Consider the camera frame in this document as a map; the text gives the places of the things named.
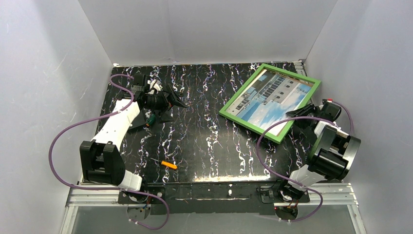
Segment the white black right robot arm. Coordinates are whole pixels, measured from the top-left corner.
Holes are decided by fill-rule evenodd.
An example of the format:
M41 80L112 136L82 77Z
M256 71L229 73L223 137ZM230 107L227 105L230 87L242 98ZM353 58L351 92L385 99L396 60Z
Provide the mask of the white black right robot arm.
M298 202L309 186L320 181L342 180L348 175L361 140L336 125L342 111L349 112L342 104L323 99L319 106L307 104L286 113L289 119L298 120L300 127L313 130L317 139L306 164L288 177L281 176L280 182L257 189L263 203Z

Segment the orange handled screwdriver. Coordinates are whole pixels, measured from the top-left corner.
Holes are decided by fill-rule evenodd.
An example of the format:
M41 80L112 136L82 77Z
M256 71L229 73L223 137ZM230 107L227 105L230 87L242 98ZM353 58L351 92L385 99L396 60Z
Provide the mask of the orange handled screwdriver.
M163 165L163 166L165 166L165 167L171 168L171 169L173 169L173 170L177 170L177 169L178 169L178 166L175 165L175 164L173 164L173 163L169 163L169 162L166 162L166 161L164 161L164 160L157 160L157 159L155 159L155 158L151 158L151 159L154 160L154 161L156 161L156 162L158 162L159 164L161 164L161 165Z

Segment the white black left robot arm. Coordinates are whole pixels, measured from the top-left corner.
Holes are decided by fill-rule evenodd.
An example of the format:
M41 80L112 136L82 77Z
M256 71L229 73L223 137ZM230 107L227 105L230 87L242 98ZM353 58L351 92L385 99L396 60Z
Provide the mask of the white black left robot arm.
M120 154L128 130L154 123L173 121L172 107L186 108L183 94L172 85L162 85L146 75L132 77L130 88L123 88L111 116L101 130L80 145L83 177L92 183L109 184L128 191L140 191L143 179L126 169Z

